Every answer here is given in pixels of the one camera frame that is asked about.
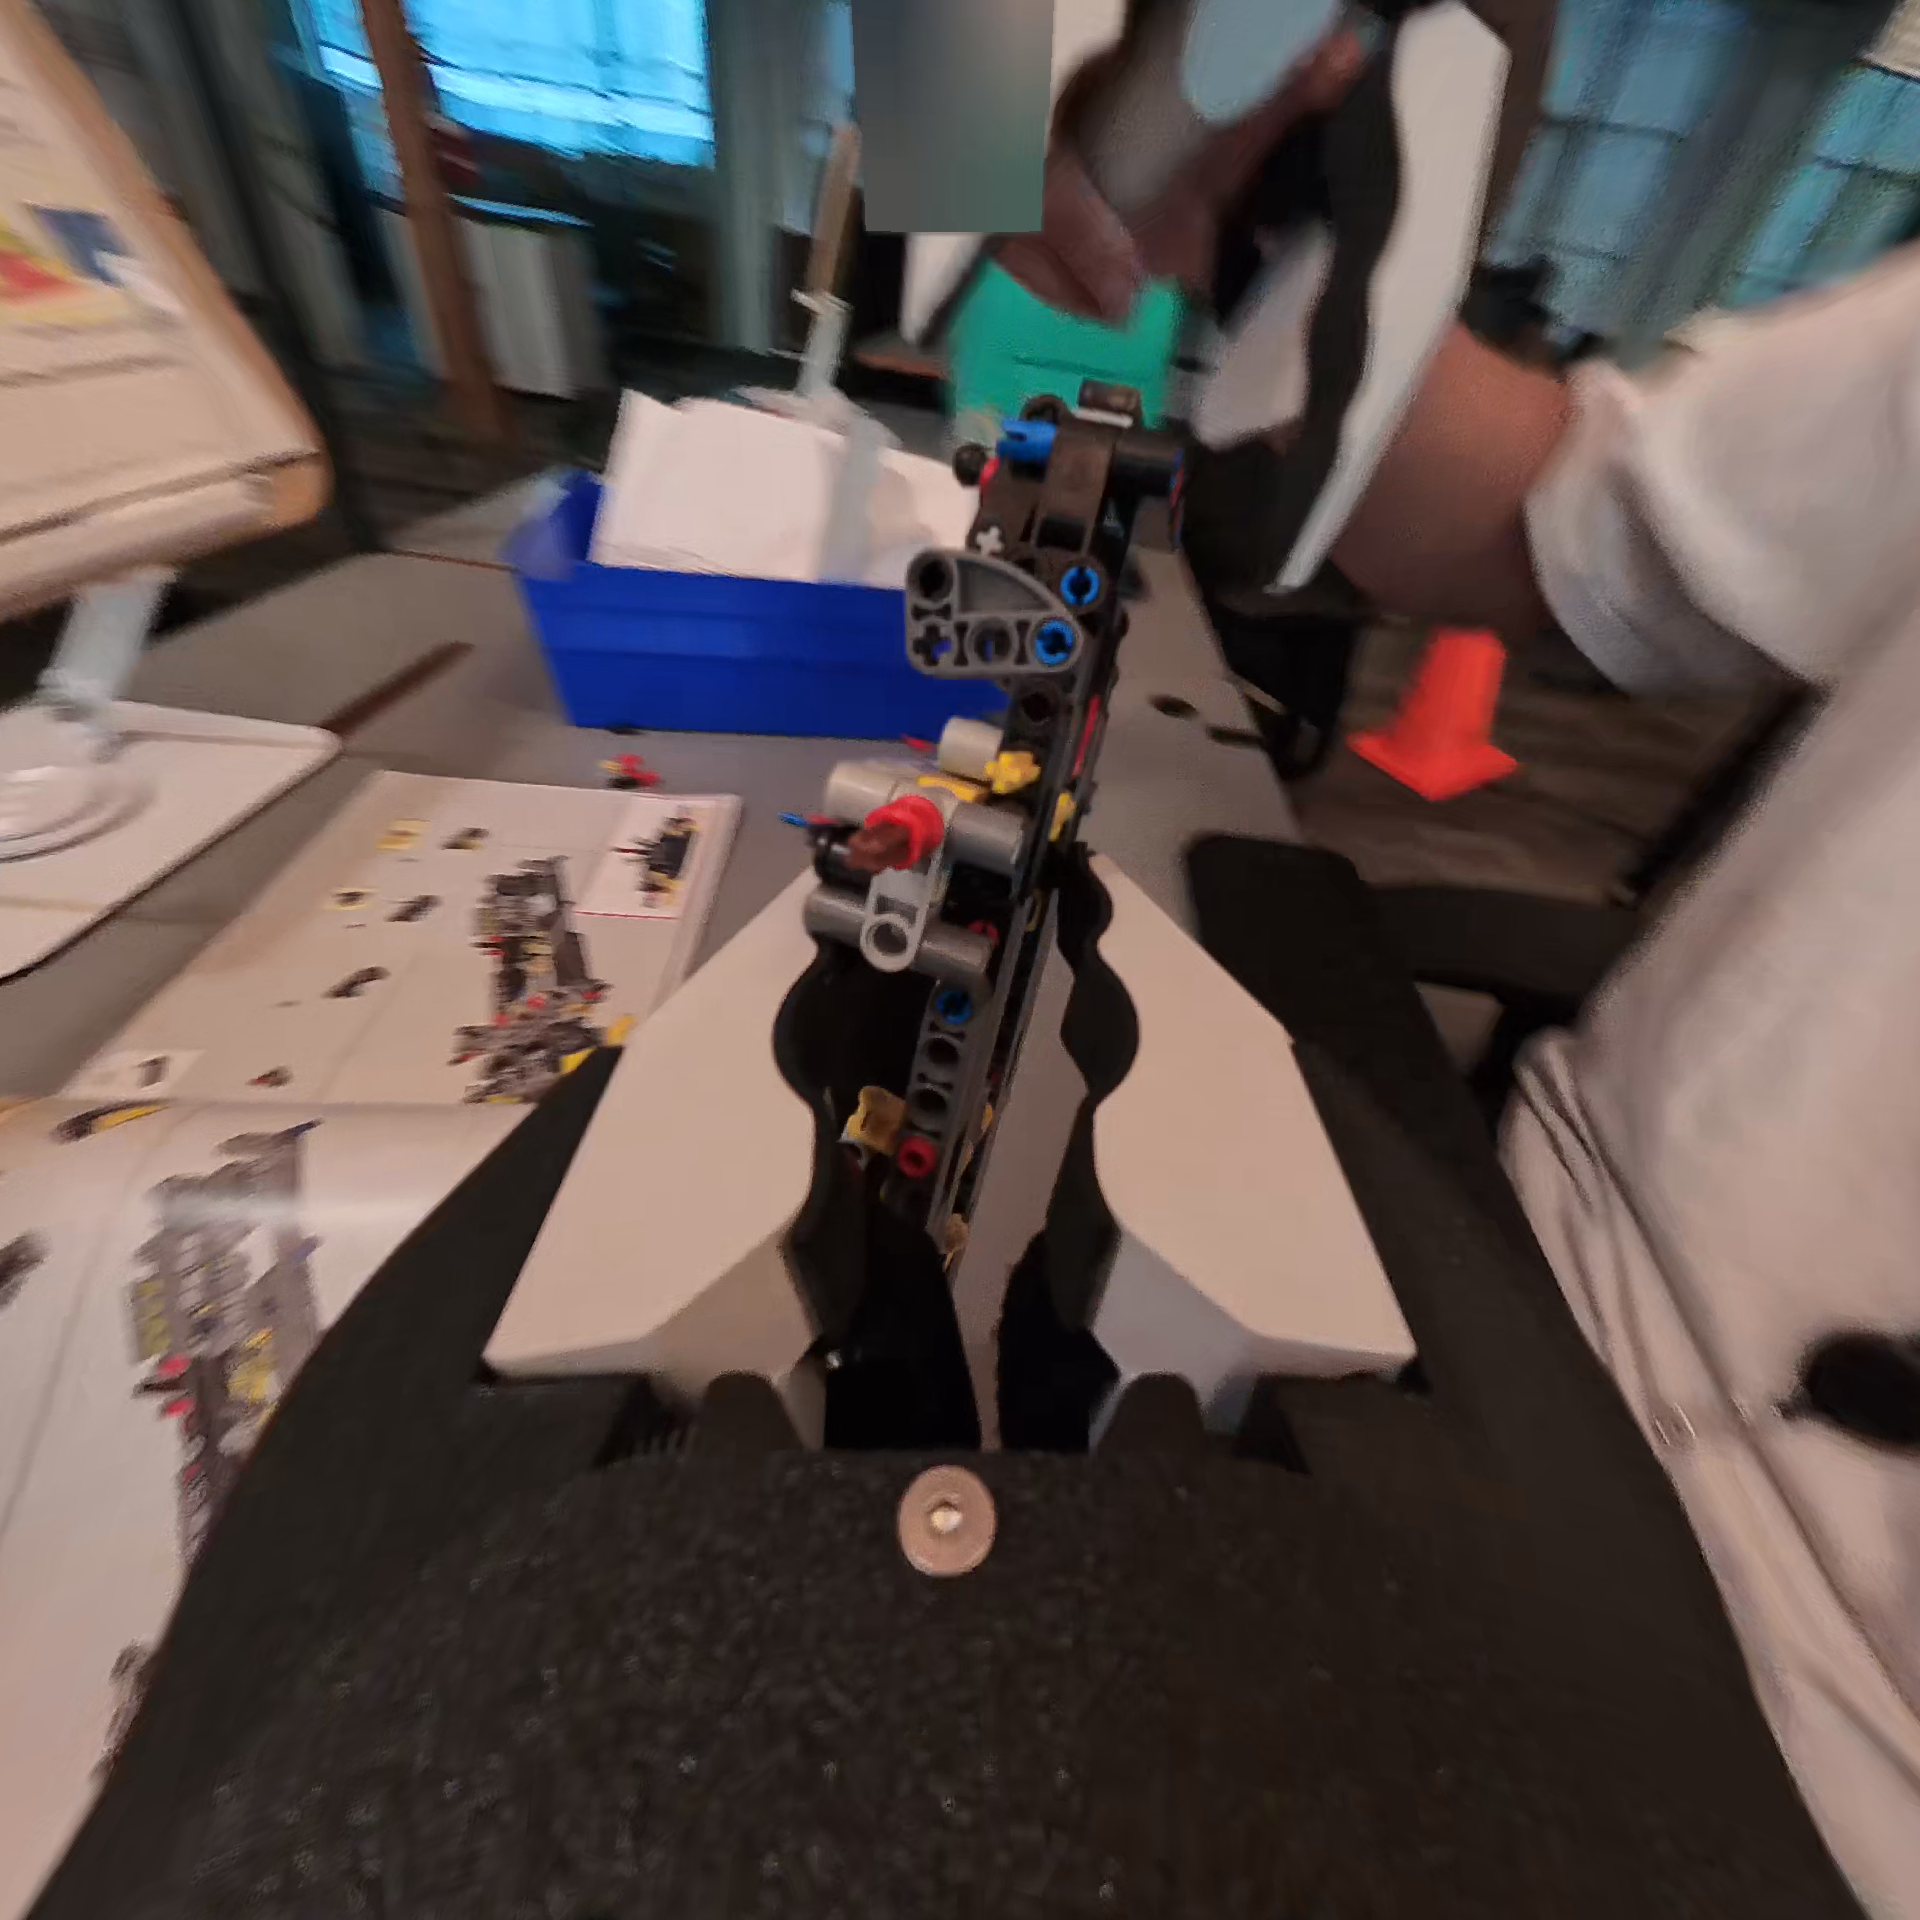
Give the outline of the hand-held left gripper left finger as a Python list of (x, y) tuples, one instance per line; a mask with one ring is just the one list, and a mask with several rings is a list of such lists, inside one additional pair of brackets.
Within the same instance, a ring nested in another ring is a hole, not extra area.
[(487, 1344), (496, 1376), (754, 1376), (830, 1450), (973, 1452), (944, 1258), (843, 1141), (880, 979), (760, 911), (619, 1051)]

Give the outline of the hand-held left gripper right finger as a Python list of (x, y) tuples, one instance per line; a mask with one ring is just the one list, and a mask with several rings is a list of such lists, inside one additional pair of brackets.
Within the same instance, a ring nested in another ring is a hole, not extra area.
[(1418, 1354), (1279, 1019), (1107, 854), (1063, 884), (1080, 1094), (997, 1331), (1004, 1445), (1093, 1445), (1149, 1378), (1220, 1442), (1276, 1380)]

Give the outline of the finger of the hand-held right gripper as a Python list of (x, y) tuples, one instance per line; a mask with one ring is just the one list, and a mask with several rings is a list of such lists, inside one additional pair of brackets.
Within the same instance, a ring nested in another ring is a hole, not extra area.
[(1333, 114), (1328, 275), (1279, 469), (1279, 591), (1306, 588), (1328, 558), (1467, 287), (1506, 74), (1503, 42), (1467, 4), (1412, 4)]
[(1330, 228), (1290, 228), (1261, 239), (1253, 280), (1220, 322), (1211, 370), (1192, 404), (1207, 447), (1284, 437), (1309, 390), (1311, 318), (1325, 293)]

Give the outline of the lego instruction booklet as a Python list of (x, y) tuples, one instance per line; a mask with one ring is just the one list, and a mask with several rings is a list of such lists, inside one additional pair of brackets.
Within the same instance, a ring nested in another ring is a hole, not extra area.
[(735, 810), (379, 775), (4, 1116), (4, 1915), (91, 1810), (312, 1351), (522, 1109), (679, 987)]

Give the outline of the grey lego car chassis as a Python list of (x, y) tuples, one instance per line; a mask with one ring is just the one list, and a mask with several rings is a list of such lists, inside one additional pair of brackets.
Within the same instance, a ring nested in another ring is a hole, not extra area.
[(950, 1263), (1090, 813), (1141, 508), (1182, 445), (1136, 390), (1027, 400), (954, 454), (975, 514), (903, 568), (903, 656), (950, 706), (906, 759), (846, 759), (807, 824), (824, 1102), (877, 1210)]

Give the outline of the person's right hand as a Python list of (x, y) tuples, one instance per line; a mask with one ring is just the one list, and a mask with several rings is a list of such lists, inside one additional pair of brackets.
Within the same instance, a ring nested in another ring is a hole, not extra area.
[(1190, 290), (1210, 280), (1216, 255), (1220, 190), (1204, 151), (1190, 151), (1134, 211), (1116, 211), (1084, 164), (1084, 120), (1134, 48), (1131, 34), (1072, 74), (1047, 130), (1039, 227), (995, 234), (982, 246), (1032, 296), (1084, 319), (1127, 319), (1155, 278)]

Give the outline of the teal storage bin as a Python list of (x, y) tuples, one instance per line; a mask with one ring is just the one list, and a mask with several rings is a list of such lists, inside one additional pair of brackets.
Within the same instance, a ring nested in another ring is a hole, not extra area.
[(947, 413), (955, 424), (1014, 416), (1038, 395), (1076, 400), (1086, 381), (1127, 389), (1160, 424), (1186, 325), (1173, 280), (1149, 280), (1122, 322), (1070, 315), (999, 263), (979, 267), (947, 328)]

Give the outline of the black perforated pad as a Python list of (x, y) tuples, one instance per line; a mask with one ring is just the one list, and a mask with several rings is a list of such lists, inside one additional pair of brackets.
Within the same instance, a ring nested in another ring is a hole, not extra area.
[(1347, 856), (1204, 832), (1184, 875), (1199, 944), (1284, 1027), (1309, 1093), (1356, 1088), (1382, 1109), (1475, 1094)]

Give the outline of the orange traffic cone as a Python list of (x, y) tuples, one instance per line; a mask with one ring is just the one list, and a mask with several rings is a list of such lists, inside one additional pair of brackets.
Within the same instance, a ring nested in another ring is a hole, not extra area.
[(1349, 749), (1424, 803), (1451, 803), (1519, 771), (1494, 743), (1506, 652), (1493, 630), (1435, 628), (1394, 714)]

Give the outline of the blue plastic bin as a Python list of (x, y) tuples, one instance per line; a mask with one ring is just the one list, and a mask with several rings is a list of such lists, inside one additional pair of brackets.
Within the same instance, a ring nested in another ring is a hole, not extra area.
[(935, 738), (1006, 711), (989, 680), (916, 672), (901, 589), (592, 562), (602, 494), (588, 471), (546, 476), (503, 547), (573, 726)]

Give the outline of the person's white shirt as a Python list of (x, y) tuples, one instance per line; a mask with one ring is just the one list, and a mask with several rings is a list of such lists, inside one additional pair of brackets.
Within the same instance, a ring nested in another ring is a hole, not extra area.
[(1842, 1877), (1916, 1915), (1916, 1450), (1792, 1411), (1836, 1340), (1916, 1344), (1916, 246), (1575, 372), (1527, 538), (1613, 683), (1814, 692), (1572, 1029), (1527, 1045), (1502, 1158)]

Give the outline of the white paper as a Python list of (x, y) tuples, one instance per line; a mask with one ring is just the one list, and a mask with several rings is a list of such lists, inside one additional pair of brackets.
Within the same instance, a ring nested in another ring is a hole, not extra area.
[(875, 419), (783, 416), (731, 400), (621, 398), (589, 562), (750, 582), (895, 589), (955, 548), (975, 494)]

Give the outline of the window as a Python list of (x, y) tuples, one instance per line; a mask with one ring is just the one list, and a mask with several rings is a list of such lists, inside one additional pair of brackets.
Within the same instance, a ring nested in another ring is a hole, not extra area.
[(404, 2), (442, 114), (567, 158), (712, 167), (703, 2)]

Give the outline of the wooden beam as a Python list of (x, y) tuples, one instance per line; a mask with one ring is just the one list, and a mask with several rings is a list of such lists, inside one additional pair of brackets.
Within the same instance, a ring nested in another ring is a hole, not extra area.
[(475, 443), (504, 445), (512, 423), (493, 383), (464, 244), (424, 111), (424, 66), (402, 2), (362, 2), (381, 107), (399, 167), (423, 299), (435, 322), (453, 408)]

